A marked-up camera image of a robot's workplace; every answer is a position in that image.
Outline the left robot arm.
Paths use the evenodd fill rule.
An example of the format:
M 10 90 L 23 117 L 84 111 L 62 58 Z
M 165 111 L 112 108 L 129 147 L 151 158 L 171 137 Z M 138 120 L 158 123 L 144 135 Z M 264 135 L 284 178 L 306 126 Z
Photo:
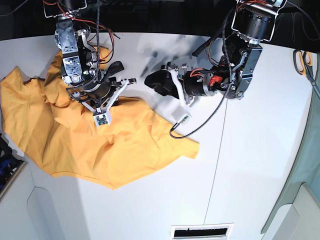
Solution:
M 148 75 L 144 84 L 162 96 L 187 102 L 194 97 L 211 97 L 221 92 L 227 99 L 241 99 L 253 78 L 262 53 L 262 41 L 269 42 L 285 0 L 238 0 L 232 21 L 225 19 L 217 34 L 193 52 L 198 56 L 222 37 L 223 55 L 212 67 L 190 69 L 168 62 Z

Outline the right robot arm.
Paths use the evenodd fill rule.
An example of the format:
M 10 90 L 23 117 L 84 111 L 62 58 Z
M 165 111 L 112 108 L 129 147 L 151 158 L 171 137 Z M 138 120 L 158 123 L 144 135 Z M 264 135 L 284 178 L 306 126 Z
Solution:
M 62 54 L 61 78 L 72 100 L 94 108 L 105 107 L 122 83 L 113 76 L 124 70 L 120 61 L 111 62 L 114 50 L 103 54 L 100 32 L 106 31 L 111 44 L 116 35 L 101 22 L 101 2 L 93 5 L 89 17 L 85 0 L 44 0 L 46 18 L 55 18 L 54 40 Z

